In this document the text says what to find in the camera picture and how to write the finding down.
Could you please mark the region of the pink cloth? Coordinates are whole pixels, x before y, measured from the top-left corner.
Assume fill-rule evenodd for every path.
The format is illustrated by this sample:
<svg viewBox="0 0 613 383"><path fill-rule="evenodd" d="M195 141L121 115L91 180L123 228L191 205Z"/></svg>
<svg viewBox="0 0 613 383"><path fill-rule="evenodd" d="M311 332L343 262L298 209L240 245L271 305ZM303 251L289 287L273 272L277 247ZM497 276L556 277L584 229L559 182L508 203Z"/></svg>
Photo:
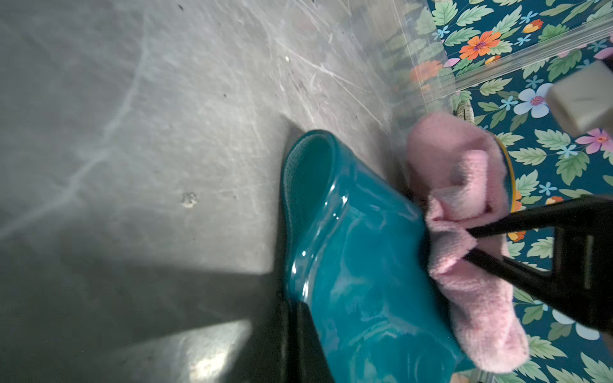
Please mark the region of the pink cloth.
<svg viewBox="0 0 613 383"><path fill-rule="evenodd" d="M528 339L514 310L513 287L465 260L472 250L508 256L503 235L476 239L469 229L510 212L507 167L494 136L447 113L411 130L410 190L425 205L429 276L449 301L453 333L480 370L510 373L528 360Z"/></svg>

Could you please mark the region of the green rubber boot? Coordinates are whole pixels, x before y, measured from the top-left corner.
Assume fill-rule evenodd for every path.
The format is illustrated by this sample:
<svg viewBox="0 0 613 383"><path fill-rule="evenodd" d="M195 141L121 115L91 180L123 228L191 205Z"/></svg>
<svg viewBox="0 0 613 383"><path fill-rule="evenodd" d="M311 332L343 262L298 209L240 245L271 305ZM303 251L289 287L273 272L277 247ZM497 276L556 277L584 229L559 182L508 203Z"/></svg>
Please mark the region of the green rubber boot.
<svg viewBox="0 0 613 383"><path fill-rule="evenodd" d="M285 295L306 303L335 382L448 382L476 367L429 276L425 212L331 132L287 154Z"/></svg>

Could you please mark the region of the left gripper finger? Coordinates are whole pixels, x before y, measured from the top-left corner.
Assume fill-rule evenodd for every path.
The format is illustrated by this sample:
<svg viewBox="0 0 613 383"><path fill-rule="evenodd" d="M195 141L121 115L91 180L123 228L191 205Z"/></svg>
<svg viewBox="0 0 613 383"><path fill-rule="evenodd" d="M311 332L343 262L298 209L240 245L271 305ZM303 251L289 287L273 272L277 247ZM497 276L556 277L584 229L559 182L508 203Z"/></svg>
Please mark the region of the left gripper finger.
<svg viewBox="0 0 613 383"><path fill-rule="evenodd" d="M309 306L278 292L279 382L334 382Z"/></svg>
<svg viewBox="0 0 613 383"><path fill-rule="evenodd" d="M603 333L612 332L612 305L593 291L564 282L552 273L538 271L509 257L497 259L473 249L465 260L547 303L553 309Z"/></svg>
<svg viewBox="0 0 613 383"><path fill-rule="evenodd" d="M470 228L475 238L516 231L555 228L594 234L612 228L612 195L586 195L578 199L514 212L484 226Z"/></svg>

